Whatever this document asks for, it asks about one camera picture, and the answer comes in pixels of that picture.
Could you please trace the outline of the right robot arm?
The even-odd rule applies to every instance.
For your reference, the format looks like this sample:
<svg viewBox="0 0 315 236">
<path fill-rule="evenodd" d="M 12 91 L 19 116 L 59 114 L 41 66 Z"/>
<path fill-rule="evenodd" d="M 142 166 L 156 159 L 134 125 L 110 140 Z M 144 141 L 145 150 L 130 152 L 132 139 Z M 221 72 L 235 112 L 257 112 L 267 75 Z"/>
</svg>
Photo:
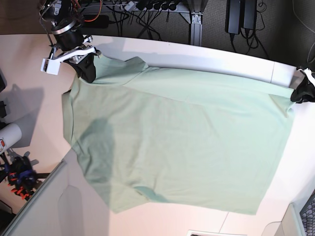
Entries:
<svg viewBox="0 0 315 236">
<path fill-rule="evenodd" d="M 39 23 L 44 28 L 50 42 L 51 51 L 42 60 L 41 71 L 58 75 L 61 64 L 69 64 L 78 77 L 87 83 L 96 79 L 95 56 L 100 50 L 87 43 L 93 41 L 91 35 L 84 36 L 81 26 L 86 21 L 78 12 L 77 0 L 42 0 L 39 7 Z"/>
</svg>

